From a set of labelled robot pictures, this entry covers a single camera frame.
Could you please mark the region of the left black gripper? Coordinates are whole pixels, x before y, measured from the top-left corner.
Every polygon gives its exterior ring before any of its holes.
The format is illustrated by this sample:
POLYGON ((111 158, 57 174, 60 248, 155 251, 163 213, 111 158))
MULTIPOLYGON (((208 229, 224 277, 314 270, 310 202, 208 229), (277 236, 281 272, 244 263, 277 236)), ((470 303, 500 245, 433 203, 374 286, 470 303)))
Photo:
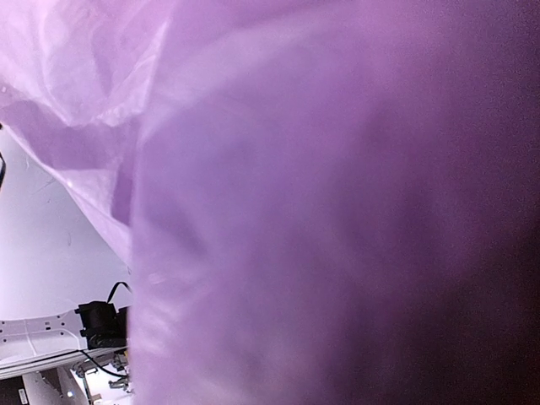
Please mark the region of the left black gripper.
POLYGON ((89 350, 127 346, 128 309, 126 306, 117 310, 105 301, 78 306, 74 312, 80 316, 83 325, 80 335, 86 339, 89 350))

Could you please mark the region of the purple pink wrapping paper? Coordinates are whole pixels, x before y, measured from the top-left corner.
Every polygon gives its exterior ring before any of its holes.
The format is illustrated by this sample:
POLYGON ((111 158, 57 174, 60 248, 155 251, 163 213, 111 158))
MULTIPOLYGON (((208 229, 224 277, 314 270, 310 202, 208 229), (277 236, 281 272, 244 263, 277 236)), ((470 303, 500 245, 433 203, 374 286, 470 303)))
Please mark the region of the purple pink wrapping paper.
POLYGON ((4 1, 1 120, 136 403, 538 403, 538 2, 4 1))

